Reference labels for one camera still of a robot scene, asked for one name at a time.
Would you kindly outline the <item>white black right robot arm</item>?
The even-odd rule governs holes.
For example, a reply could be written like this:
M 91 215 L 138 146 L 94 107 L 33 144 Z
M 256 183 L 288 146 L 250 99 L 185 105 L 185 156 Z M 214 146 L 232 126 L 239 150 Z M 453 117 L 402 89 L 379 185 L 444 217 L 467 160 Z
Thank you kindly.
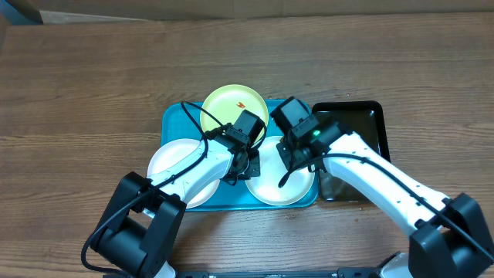
M 359 134 L 331 120 L 278 120 L 282 146 L 293 153 L 289 171 L 317 166 L 357 189 L 409 239 L 373 277 L 478 277 L 493 265 L 493 240 L 479 204 L 450 198 L 406 175 L 373 151 Z

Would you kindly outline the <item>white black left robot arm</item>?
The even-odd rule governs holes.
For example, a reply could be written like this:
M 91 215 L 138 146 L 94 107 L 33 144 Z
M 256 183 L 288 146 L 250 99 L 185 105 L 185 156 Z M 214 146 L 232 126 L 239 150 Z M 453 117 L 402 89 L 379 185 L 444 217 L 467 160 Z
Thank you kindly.
M 83 265 L 119 277 L 176 277 L 169 265 L 187 203 L 216 180 L 245 177 L 259 132 L 224 126 L 188 156 L 148 178 L 125 175 L 81 250 Z

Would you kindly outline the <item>cream white plate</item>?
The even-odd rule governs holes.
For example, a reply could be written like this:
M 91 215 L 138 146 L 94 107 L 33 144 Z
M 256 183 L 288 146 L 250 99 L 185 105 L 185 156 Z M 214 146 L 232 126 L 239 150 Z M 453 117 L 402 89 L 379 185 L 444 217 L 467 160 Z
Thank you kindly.
M 249 191 L 268 205 L 291 205 L 301 200 L 312 187 L 315 174 L 308 170 L 294 171 L 282 188 L 279 187 L 286 166 L 276 145 L 281 136 L 267 137 L 259 148 L 260 176 L 246 181 Z

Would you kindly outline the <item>yellow green plate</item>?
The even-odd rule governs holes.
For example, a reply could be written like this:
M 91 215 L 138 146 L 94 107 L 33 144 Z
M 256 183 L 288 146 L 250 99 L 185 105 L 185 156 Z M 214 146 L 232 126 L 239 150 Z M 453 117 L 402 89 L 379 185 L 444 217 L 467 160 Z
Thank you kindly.
M 214 90 L 204 101 L 200 113 L 201 129 L 212 131 L 217 127 L 235 125 L 244 110 L 255 114 L 267 127 L 269 123 L 268 107 L 264 99 L 252 88 L 239 84 L 221 86 Z

